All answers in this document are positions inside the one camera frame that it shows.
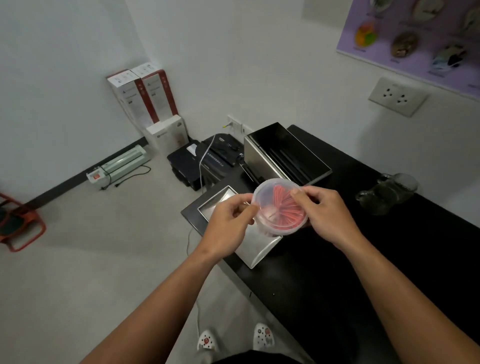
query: shoe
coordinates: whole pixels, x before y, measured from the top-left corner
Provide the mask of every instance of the shoe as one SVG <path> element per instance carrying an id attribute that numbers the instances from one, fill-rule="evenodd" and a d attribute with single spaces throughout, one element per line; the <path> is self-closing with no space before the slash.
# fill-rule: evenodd
<path id="1" fill-rule="evenodd" d="M 275 346 L 275 339 L 270 328 L 262 323 L 255 326 L 253 332 L 253 350 L 263 350 Z"/>
<path id="2" fill-rule="evenodd" d="M 200 349 L 216 351 L 216 338 L 210 330 L 205 330 L 198 338 L 197 350 Z"/>

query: glass mug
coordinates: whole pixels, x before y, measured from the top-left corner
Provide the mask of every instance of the glass mug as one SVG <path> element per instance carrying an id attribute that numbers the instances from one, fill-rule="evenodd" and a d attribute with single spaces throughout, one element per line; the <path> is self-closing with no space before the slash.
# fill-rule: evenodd
<path id="1" fill-rule="evenodd" d="M 418 182 L 404 173 L 382 174 L 378 185 L 368 191 L 360 191 L 355 198 L 372 215 L 386 215 L 390 209 L 411 198 L 418 188 Z"/>

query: red contents in container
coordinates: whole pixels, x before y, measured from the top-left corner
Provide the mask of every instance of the red contents in container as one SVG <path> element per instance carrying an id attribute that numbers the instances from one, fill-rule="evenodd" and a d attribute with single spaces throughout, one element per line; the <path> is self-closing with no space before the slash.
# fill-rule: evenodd
<path id="1" fill-rule="evenodd" d="M 290 230 L 299 226 L 305 219 L 305 210 L 298 205 L 281 185 L 273 187 L 273 205 L 275 206 L 275 229 Z"/>

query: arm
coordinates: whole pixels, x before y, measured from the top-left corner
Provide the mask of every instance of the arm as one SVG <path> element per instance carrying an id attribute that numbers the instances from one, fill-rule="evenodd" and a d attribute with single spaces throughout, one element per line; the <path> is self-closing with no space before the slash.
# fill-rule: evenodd
<path id="1" fill-rule="evenodd" d="M 370 244 L 336 191 L 308 186 L 292 196 L 353 265 L 403 363 L 480 363 L 480 347 Z"/>
<path id="2" fill-rule="evenodd" d="M 195 304 L 206 277 L 242 242 L 257 213 L 245 205 L 252 194 L 238 194 L 215 208 L 194 252 L 82 361 L 164 363 Z"/>

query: cardboard box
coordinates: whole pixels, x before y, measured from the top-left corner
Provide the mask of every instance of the cardboard box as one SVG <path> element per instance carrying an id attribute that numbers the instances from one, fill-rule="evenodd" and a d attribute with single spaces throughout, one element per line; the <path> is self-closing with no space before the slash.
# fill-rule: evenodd
<path id="1" fill-rule="evenodd" d="M 178 115 L 177 106 L 164 70 L 152 62 L 148 62 L 132 68 L 131 71 L 142 79 L 160 121 Z"/>
<path id="2" fill-rule="evenodd" d="M 123 110 L 140 129 L 146 129 L 158 121 L 155 108 L 139 76 L 123 70 L 107 77 Z"/>
<path id="3" fill-rule="evenodd" d="M 165 157 L 188 143 L 185 121 L 179 115 L 149 126 L 144 134 L 149 145 Z"/>

